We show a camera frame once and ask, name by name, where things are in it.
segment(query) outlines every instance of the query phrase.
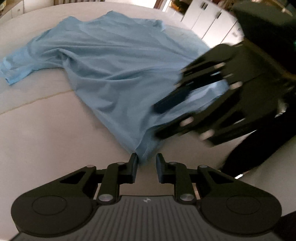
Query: light blue t-shirt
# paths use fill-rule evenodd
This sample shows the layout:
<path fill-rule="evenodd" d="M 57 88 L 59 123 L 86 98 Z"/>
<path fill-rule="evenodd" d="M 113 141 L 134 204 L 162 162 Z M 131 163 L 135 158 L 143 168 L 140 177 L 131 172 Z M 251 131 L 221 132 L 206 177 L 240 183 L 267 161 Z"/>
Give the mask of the light blue t-shirt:
<path fill-rule="evenodd" d="M 174 90 L 180 69 L 207 50 L 188 30 L 109 12 L 89 22 L 64 19 L 6 56 L 0 75 L 13 84 L 39 69 L 64 68 L 77 96 L 144 162 L 159 147 L 156 126 L 207 107 L 228 89 L 220 81 L 194 91 L 167 113 L 152 111 L 153 104 Z"/>

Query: ribbed gray surface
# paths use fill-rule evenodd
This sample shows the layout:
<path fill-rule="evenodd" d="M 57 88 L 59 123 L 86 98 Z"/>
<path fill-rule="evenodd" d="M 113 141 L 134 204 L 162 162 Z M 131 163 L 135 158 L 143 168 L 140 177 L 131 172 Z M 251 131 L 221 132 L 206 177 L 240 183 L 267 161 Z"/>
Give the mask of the ribbed gray surface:
<path fill-rule="evenodd" d="M 120 202 L 98 209 L 83 228 L 56 238 L 24 233 L 13 241 L 281 241 L 273 233 L 241 238 L 208 225 L 192 205 L 181 205 L 172 196 L 122 196 Z"/>

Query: wall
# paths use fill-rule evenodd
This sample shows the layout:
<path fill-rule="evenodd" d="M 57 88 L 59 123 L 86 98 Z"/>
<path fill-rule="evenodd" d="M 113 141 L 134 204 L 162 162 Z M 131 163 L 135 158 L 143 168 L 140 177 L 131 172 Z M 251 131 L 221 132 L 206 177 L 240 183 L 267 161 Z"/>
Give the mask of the wall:
<path fill-rule="evenodd" d="M 156 0 L 105 0 L 106 2 L 121 2 L 143 7 L 153 8 Z"/>
<path fill-rule="evenodd" d="M 25 13 L 54 5 L 54 0 L 24 0 Z"/>

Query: metal screw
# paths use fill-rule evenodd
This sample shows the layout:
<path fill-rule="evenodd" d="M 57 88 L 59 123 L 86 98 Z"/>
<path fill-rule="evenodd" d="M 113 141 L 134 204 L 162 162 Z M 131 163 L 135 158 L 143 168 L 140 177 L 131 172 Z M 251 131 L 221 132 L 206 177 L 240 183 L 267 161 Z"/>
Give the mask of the metal screw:
<path fill-rule="evenodd" d="M 189 202 L 189 201 L 192 201 L 194 199 L 194 196 L 192 194 L 189 194 L 189 193 L 184 193 L 180 196 L 180 199 L 182 201 L 186 201 L 186 202 Z"/>
<path fill-rule="evenodd" d="M 113 199 L 113 196 L 111 194 L 102 194 L 99 196 L 99 200 L 102 202 L 109 202 Z"/>
<path fill-rule="evenodd" d="M 230 77 L 230 76 L 232 76 L 232 75 L 233 75 L 233 74 L 228 74 L 228 75 L 223 76 L 223 78 L 226 79 L 226 78 L 228 78 L 228 77 Z"/>
<path fill-rule="evenodd" d="M 288 104 L 285 103 L 282 99 L 278 100 L 278 113 L 285 113 L 288 108 Z"/>

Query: metal pin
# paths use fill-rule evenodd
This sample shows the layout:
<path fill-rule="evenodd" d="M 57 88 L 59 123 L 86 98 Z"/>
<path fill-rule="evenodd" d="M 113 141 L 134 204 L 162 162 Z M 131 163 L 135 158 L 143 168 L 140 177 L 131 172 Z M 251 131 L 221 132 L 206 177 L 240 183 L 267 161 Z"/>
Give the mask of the metal pin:
<path fill-rule="evenodd" d="M 238 82 L 236 82 L 236 83 L 230 85 L 230 89 L 231 89 L 231 90 L 235 90 L 235 89 L 237 89 L 237 88 L 239 88 L 239 87 L 241 87 L 241 86 L 242 86 L 242 82 L 241 82 L 241 81 L 238 81 Z"/>
<path fill-rule="evenodd" d="M 232 76 L 232 75 L 233 75 L 233 74 L 228 74 L 228 75 L 223 76 L 223 78 L 226 79 L 227 77 L 230 77 L 230 76 Z"/>
<path fill-rule="evenodd" d="M 201 139 L 202 141 L 204 141 L 204 140 L 206 140 L 206 139 L 212 137 L 214 134 L 215 134 L 215 131 L 214 131 L 213 129 L 210 129 L 210 130 L 208 130 L 208 131 L 206 131 L 206 132 L 200 134 L 200 139 Z"/>
<path fill-rule="evenodd" d="M 218 71 L 217 73 L 211 74 L 210 76 L 214 76 L 214 75 L 217 75 L 217 74 L 219 74 L 219 73 L 221 73 L 221 72 Z"/>
<path fill-rule="evenodd" d="M 193 118 L 192 116 L 190 116 L 189 118 L 187 118 L 187 119 L 181 121 L 181 122 L 180 122 L 180 126 L 181 126 L 181 127 L 184 127 L 184 126 L 190 124 L 190 123 L 193 122 L 193 121 L 194 121 L 194 118 Z"/>
<path fill-rule="evenodd" d="M 238 120 L 237 122 L 234 122 L 233 124 L 240 123 L 241 121 L 244 121 L 246 118 L 242 118 L 241 120 Z"/>
<path fill-rule="evenodd" d="M 243 176 L 243 174 L 239 174 L 238 176 L 235 177 L 235 179 L 239 179 Z"/>
<path fill-rule="evenodd" d="M 215 69 L 218 69 L 218 68 L 223 67 L 224 65 L 225 65 L 225 63 L 222 62 L 222 63 L 219 63 L 219 64 L 214 65 L 214 68 L 215 68 Z"/>
<path fill-rule="evenodd" d="M 186 202 L 189 202 L 189 201 L 192 201 L 194 199 L 194 196 L 190 193 L 184 193 L 180 196 L 180 199 L 182 201 L 186 201 Z"/>
<path fill-rule="evenodd" d="M 113 196 L 111 194 L 102 194 L 99 196 L 99 200 L 102 202 L 109 202 L 113 199 Z"/>

